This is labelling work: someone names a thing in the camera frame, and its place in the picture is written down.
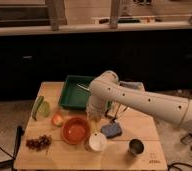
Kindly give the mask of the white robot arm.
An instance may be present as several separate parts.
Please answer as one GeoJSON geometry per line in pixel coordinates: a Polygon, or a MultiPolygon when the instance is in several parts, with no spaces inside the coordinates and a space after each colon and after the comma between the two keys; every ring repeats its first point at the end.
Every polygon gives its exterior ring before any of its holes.
{"type": "Polygon", "coordinates": [[[107,102],[114,101],[192,133],[192,99],[123,87],[111,70],[93,79],[89,91],[86,112],[92,117],[104,114],[107,102]]]}

